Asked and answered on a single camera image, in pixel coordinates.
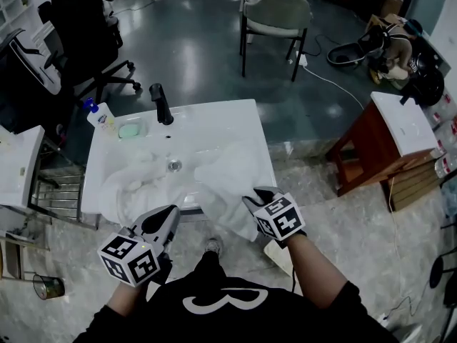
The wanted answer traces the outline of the person's left forearm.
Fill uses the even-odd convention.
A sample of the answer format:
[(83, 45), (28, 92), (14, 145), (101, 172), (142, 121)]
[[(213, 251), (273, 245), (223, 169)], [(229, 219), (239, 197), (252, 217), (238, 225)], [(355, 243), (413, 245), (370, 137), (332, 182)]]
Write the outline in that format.
[(127, 317), (146, 303), (147, 289), (147, 284), (132, 287), (121, 282), (114, 290), (106, 306), (121, 316)]

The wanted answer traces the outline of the person's right forearm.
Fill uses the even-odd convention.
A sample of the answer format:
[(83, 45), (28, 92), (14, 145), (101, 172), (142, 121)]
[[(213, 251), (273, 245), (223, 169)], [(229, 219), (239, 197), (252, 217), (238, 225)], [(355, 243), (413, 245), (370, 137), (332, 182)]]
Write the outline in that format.
[(347, 278), (302, 234), (286, 240), (302, 294), (319, 309), (327, 309), (338, 296)]

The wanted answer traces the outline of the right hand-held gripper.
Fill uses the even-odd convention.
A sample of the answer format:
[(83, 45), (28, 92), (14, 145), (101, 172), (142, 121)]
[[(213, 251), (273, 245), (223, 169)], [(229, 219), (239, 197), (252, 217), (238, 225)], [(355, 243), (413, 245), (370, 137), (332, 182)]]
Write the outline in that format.
[(261, 199), (243, 196), (242, 202), (253, 215), (258, 230), (272, 238), (284, 249), (286, 239), (294, 234), (306, 235), (306, 226), (295, 199), (289, 192), (278, 187), (261, 186), (253, 188)]

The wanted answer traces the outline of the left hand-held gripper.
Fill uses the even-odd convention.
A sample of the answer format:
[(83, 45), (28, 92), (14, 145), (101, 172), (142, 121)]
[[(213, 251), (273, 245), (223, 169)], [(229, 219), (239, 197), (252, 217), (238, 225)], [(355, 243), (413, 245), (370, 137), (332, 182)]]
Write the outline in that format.
[(170, 204), (142, 214), (131, 227), (111, 234), (98, 249), (106, 271), (131, 287), (150, 281), (165, 284), (172, 268), (167, 247), (180, 218), (179, 208)]

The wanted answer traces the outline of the person's grey sneaker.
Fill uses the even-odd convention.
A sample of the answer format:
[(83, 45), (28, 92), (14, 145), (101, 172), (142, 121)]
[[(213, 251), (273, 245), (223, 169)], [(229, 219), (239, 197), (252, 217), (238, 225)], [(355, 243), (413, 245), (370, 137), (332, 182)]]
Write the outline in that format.
[(221, 256), (222, 253), (222, 243), (219, 239), (216, 237), (212, 237), (206, 240), (206, 245), (204, 251), (207, 252), (212, 252), (216, 254), (217, 257)]

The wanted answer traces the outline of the clear water jug red label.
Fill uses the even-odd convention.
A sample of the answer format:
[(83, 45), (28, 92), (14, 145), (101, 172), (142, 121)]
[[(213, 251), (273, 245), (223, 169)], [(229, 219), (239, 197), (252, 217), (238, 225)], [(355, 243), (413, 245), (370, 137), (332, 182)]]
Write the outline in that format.
[(436, 130), (438, 144), (447, 152), (457, 149), (457, 119), (442, 123)]
[(451, 120), (457, 116), (457, 101), (445, 91), (439, 101), (428, 109), (428, 113), (435, 123)]
[(434, 169), (438, 178), (442, 179), (457, 169), (457, 153), (446, 153), (436, 160)]

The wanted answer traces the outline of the black cabinet with white trim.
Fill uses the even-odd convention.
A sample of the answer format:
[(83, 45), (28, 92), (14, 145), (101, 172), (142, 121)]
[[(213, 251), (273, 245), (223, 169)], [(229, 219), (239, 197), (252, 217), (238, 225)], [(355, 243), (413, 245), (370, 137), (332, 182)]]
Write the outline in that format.
[(20, 133), (42, 126), (59, 136), (71, 116), (59, 75), (45, 67), (45, 56), (24, 29), (14, 29), (0, 41), (0, 125)]

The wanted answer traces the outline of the wooden cabinet with white top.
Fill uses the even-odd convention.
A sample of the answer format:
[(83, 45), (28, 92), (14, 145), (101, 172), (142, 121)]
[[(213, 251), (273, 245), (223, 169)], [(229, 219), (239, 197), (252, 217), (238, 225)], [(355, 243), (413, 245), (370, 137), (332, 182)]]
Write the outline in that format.
[(379, 91), (349, 130), (327, 152), (338, 170), (337, 196), (381, 182), (422, 160), (438, 142), (422, 108)]

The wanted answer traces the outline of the white plastic basket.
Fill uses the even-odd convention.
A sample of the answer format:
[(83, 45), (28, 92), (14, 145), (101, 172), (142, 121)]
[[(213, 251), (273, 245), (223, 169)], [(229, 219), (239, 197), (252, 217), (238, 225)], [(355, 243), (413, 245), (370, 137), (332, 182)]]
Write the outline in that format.
[(271, 240), (264, 248), (264, 254), (283, 272), (293, 277), (293, 265), (287, 248), (282, 249), (274, 240)]

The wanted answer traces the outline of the person's black trouser leg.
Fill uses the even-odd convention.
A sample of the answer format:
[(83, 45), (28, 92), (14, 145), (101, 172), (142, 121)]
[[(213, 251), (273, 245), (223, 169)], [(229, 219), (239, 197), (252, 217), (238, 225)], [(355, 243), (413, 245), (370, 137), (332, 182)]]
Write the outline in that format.
[(215, 251), (204, 252), (193, 273), (199, 279), (212, 282), (220, 282), (226, 278), (226, 273), (219, 262), (219, 255)]

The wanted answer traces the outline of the white pump bottle blue cap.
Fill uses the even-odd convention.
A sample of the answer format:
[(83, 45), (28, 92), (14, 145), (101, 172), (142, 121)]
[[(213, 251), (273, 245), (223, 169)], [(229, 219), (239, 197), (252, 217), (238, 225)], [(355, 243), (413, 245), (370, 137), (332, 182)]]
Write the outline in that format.
[(115, 117), (106, 103), (97, 104), (92, 97), (89, 97), (84, 102), (83, 108), (89, 110), (87, 120), (96, 130), (106, 134), (116, 133)]

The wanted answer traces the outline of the black oval carrier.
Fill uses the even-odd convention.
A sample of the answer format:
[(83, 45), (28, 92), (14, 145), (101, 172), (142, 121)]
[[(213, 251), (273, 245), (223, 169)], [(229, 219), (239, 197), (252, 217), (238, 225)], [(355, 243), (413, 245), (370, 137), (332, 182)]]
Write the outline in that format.
[(356, 42), (342, 44), (327, 53), (327, 62), (334, 67), (358, 66), (369, 55), (382, 50), (385, 34), (378, 27), (369, 30)]

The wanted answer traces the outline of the person's black printed shirt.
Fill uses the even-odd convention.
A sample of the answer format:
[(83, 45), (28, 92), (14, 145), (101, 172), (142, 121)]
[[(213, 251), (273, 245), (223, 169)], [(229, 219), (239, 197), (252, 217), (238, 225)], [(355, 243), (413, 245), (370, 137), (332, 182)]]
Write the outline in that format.
[(108, 306), (74, 343), (398, 343), (348, 282), (331, 306), (238, 277), (198, 288), (192, 275), (159, 287), (130, 317)]

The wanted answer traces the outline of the wooden plank platform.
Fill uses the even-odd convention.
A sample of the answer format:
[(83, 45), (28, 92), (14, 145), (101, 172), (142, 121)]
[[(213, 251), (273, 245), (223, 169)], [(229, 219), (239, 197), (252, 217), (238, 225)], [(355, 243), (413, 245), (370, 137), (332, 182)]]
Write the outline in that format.
[(434, 164), (434, 161), (430, 161), (380, 182), (391, 212), (410, 206), (443, 183), (444, 178), (437, 177)]

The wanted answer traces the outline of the tall black faucet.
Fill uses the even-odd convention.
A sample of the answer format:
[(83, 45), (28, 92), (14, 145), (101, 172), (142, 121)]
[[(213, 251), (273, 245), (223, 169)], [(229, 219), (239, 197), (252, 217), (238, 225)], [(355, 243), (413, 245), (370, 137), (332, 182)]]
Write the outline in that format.
[(156, 105), (158, 123), (166, 126), (172, 124), (174, 118), (171, 114), (162, 85), (160, 83), (152, 84), (149, 87), (149, 93), (151, 95), (152, 102)]

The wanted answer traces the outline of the white washbasin on chrome stand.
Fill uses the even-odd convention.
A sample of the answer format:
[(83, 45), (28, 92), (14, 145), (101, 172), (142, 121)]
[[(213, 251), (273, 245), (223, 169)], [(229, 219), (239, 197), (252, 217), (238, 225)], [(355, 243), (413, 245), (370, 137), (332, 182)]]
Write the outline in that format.
[[(42, 126), (35, 126), (20, 134), (10, 134), (6, 145), (0, 145), (0, 206), (19, 213), (22, 209), (58, 219), (85, 229), (97, 230), (98, 225), (86, 224), (81, 221), (81, 210), (76, 208), (76, 217), (68, 218), (57, 214), (51, 209), (40, 207), (32, 202), (39, 195), (39, 183), (47, 183), (59, 188), (52, 179), (42, 177), (40, 172), (40, 152), (43, 146), (64, 158), (70, 165), (80, 168), (80, 177), (84, 178), (85, 167), (70, 160), (47, 136)], [(25, 175), (20, 175), (20, 168), (25, 167)]]

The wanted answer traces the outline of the white washbasin on black stand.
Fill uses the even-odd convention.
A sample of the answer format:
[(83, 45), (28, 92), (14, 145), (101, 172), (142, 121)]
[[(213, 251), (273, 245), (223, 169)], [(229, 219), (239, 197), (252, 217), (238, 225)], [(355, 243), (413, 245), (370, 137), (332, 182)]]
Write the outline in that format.
[[(155, 110), (127, 114), (115, 118), (116, 133), (94, 131), (86, 165), (81, 211), (99, 212), (99, 192), (104, 181), (126, 166), (139, 151), (152, 152), (166, 160), (166, 169), (182, 176), (186, 182), (186, 197), (181, 210), (199, 209), (194, 170), (208, 164), (229, 144), (253, 139), (267, 147), (257, 105), (253, 99), (219, 101), (171, 109), (174, 118), (166, 126), (158, 123)], [(120, 139), (122, 124), (138, 123), (141, 134)]]

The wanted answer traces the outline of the grey padded chair black legs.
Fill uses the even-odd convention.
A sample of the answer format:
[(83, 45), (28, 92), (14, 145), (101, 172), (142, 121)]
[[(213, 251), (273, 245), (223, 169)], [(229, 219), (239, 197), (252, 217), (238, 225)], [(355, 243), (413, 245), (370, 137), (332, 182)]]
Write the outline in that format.
[(311, 23), (311, 8), (307, 0), (258, 0), (245, 2), (241, 12), (240, 49), (241, 75), (246, 75), (246, 48), (248, 35), (289, 39), (286, 59), (291, 58), (298, 45), (291, 81), (295, 81), (303, 46)]

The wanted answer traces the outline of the large black round container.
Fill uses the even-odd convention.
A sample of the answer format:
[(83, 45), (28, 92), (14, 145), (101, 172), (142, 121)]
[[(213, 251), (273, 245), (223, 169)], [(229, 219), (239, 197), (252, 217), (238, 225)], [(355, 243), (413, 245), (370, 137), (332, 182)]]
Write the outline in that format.
[(444, 78), (436, 65), (436, 58), (422, 52), (410, 61), (413, 74), (401, 94), (411, 96), (421, 107), (433, 106), (443, 95)]

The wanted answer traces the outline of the wooden folding rack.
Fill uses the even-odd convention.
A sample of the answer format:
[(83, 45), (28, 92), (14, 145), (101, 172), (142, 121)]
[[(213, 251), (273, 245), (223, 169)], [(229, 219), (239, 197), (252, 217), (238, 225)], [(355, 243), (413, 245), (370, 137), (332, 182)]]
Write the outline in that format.
[(26, 248), (49, 251), (46, 230), (37, 232), (32, 238), (0, 230), (0, 281), (33, 282), (36, 272), (26, 271), (24, 266)]

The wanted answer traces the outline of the green soap bar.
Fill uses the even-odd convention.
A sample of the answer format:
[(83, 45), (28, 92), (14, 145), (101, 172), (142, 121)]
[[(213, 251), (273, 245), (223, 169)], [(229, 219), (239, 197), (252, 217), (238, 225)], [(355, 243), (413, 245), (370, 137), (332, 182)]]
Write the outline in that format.
[(141, 134), (141, 125), (138, 123), (125, 123), (119, 127), (118, 137), (127, 139)]

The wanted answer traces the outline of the black metal chair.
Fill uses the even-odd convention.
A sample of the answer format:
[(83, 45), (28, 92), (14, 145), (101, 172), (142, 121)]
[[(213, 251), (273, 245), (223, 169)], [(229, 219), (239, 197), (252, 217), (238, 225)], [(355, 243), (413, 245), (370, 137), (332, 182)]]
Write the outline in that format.
[[(451, 220), (452, 220), (451, 223), (441, 227), (441, 229), (455, 227), (457, 230), (457, 215), (452, 216)], [(428, 280), (428, 285), (431, 289), (435, 289), (439, 285), (439, 283), (442, 279), (442, 276), (444, 274), (457, 272), (457, 266), (455, 266), (453, 268), (445, 269), (444, 261), (443, 261), (444, 257), (447, 257), (448, 255), (455, 254), (455, 253), (457, 253), (457, 243), (454, 248), (452, 248), (451, 250), (449, 250), (447, 252), (439, 254), (436, 257), (436, 259), (431, 267), (431, 272), (430, 272), (430, 276), (429, 276), (429, 280)], [(443, 300), (443, 304), (446, 307), (456, 307), (457, 306), (457, 292), (456, 293), (452, 292), (453, 283), (457, 286), (457, 277), (451, 277), (446, 285), (445, 297)]]

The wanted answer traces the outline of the black office chair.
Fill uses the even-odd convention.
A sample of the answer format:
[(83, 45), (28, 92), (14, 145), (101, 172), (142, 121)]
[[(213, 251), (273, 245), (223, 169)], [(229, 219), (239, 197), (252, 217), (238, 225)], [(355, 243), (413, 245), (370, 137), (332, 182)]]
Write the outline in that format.
[(116, 66), (122, 45), (118, 21), (108, 21), (102, 0), (51, 0), (50, 22), (58, 34), (63, 53), (53, 52), (45, 67), (54, 66), (60, 73), (61, 88), (80, 101), (96, 90), (96, 103), (107, 84), (130, 84), (134, 91), (141, 84), (130, 78), (115, 76), (121, 68), (134, 69), (125, 60)]

